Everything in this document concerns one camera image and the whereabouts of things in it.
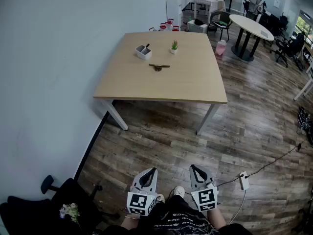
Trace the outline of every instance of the pink trash bin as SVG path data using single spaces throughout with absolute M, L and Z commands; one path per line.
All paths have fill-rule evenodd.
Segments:
M 224 51 L 226 50 L 226 41 L 221 40 L 217 43 L 215 53 L 218 55 L 222 55 Z

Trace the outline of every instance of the wooden floor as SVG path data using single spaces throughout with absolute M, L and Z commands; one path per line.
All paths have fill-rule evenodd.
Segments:
M 185 18 L 192 15 L 185 12 Z M 152 101 L 118 101 L 116 109 L 128 124 L 121 130 L 109 117 L 87 159 L 79 184 L 88 192 L 100 183 L 95 202 L 107 212 L 119 212 L 119 220 L 107 219 L 102 228 L 120 224 L 127 192 L 134 176 L 156 167 L 157 192 L 165 198 L 177 185 L 190 192 L 190 164 L 207 166 L 218 184 L 230 181 L 242 171 L 255 172 L 275 160 L 299 142 L 297 110 L 299 105 L 312 109 L 313 94 L 294 101 L 308 81 L 291 60 L 289 67 L 275 62 L 269 45 L 259 44 L 253 62 L 235 56 L 239 28 L 231 26 L 226 52 L 216 56 L 227 94 L 228 104 L 221 106 L 201 136 L 195 129 L 209 105 Z M 213 49 L 220 33 L 208 34 Z M 248 49 L 252 49 L 250 39 Z M 235 219 L 253 234 L 290 234 L 298 222 L 298 210 L 309 200 L 312 179 L 313 148 L 308 142 L 299 152 L 289 155 L 249 178 L 250 188 L 242 210 Z M 236 182 L 219 187 L 219 208 L 226 221 L 238 211 L 244 192 Z M 192 207 L 189 195 L 185 199 Z

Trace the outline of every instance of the round table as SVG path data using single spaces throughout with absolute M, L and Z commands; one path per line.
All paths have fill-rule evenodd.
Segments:
M 234 45 L 231 48 L 231 50 L 236 56 L 240 57 L 241 59 L 243 59 L 245 61 L 249 61 L 249 62 L 253 61 L 253 59 L 254 59 L 253 55 L 255 53 L 255 50 L 256 50 L 261 38 L 268 40 L 268 41 L 274 40 L 273 34 L 270 33 L 270 31 L 268 29 L 266 29 L 264 26 L 260 25 L 259 23 L 255 22 L 249 18 L 240 16 L 240 15 L 230 15 L 230 19 L 235 24 L 239 25 L 239 27 L 241 28 L 239 35 L 238 35 L 236 45 Z M 244 44 L 242 46 L 239 46 L 244 30 L 246 30 L 246 39 L 244 41 Z M 255 44 L 253 46 L 252 51 L 248 51 L 248 50 L 246 50 L 246 46 L 249 42 L 249 38 L 250 38 L 251 34 L 253 34 L 257 38 L 256 38 L 256 41 L 255 41 Z

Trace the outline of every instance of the white cable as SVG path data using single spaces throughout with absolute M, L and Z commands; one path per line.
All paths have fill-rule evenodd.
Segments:
M 240 205 L 240 208 L 239 208 L 239 210 L 237 211 L 236 215 L 235 215 L 235 216 L 233 217 L 233 219 L 230 221 L 230 223 L 234 221 L 235 217 L 236 217 L 236 216 L 237 216 L 237 214 L 240 212 L 241 207 L 244 205 L 244 200 L 245 200 L 245 197 L 246 197 L 246 190 L 245 190 L 245 195 L 244 195 L 243 202 L 242 202 L 242 204 Z

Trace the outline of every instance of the fluorescent light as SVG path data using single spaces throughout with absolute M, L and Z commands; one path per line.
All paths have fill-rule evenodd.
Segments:
M 307 14 L 304 13 L 304 16 L 305 16 L 307 19 L 311 20 L 311 18 L 310 18 Z

